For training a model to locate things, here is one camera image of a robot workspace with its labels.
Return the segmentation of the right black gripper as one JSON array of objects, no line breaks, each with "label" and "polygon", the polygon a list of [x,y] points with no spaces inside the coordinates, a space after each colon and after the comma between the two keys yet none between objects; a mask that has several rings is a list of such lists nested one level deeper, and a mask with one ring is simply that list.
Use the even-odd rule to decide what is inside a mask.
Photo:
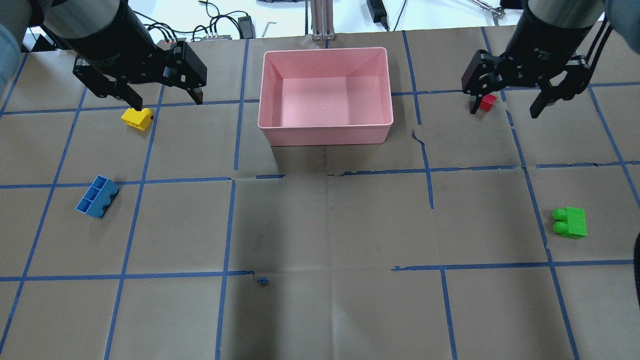
[{"label": "right black gripper", "polygon": [[538,58],[503,53],[492,55],[478,50],[462,75],[462,91],[469,94],[469,109],[476,114],[483,96],[507,87],[539,88],[540,92],[530,106],[530,116],[537,119],[557,100],[571,100],[586,89],[593,70],[583,55],[570,59],[542,61]]}]

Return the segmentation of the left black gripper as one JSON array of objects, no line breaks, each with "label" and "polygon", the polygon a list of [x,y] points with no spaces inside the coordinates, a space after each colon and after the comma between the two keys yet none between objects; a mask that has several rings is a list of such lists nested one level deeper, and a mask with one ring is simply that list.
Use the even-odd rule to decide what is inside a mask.
[{"label": "left black gripper", "polygon": [[89,61],[78,55],[73,75],[99,98],[121,98],[135,111],[142,111],[143,98],[132,85],[162,84],[183,89],[194,104],[203,105],[202,89],[208,69],[185,41],[170,48],[154,47],[150,52],[114,55],[104,61]]}]

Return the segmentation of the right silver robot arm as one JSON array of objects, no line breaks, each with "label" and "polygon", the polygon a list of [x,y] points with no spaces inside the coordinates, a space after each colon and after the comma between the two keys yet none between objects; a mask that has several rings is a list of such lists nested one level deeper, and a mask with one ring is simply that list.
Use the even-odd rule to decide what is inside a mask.
[{"label": "right silver robot arm", "polygon": [[530,106],[537,118],[558,100],[583,93],[611,32],[639,52],[637,0],[523,0],[505,51],[478,50],[461,77],[475,114],[484,98],[507,87],[539,88]]}]

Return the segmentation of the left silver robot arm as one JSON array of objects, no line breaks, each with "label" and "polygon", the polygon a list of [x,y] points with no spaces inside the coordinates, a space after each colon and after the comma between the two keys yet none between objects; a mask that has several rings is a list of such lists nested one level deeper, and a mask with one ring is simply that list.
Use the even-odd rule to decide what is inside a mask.
[{"label": "left silver robot arm", "polygon": [[157,46],[126,0],[3,0],[0,20],[2,88],[18,71],[26,30],[44,27],[77,53],[73,75],[96,97],[140,111],[143,99],[132,85],[162,84],[203,103],[203,61],[182,40]]}]

